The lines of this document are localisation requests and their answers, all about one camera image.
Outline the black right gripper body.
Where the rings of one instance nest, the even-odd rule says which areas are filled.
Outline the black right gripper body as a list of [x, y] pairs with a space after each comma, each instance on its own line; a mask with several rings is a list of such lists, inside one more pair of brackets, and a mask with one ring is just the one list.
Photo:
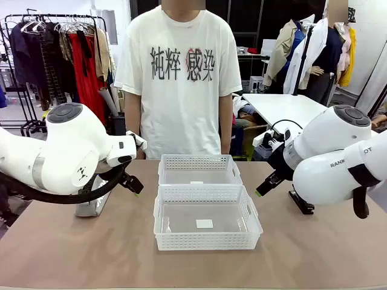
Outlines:
[[268, 159], [268, 163], [275, 170], [278, 178], [292, 178], [292, 168], [285, 162], [283, 155], [285, 145], [280, 145], [275, 149]]

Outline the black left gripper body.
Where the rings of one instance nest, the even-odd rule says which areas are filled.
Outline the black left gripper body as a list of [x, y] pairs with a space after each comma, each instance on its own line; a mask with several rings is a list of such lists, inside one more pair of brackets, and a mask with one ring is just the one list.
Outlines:
[[120, 181], [126, 173], [126, 167], [128, 165], [128, 163], [124, 163], [119, 166], [113, 167], [111, 170], [102, 173], [101, 178], [104, 181]]

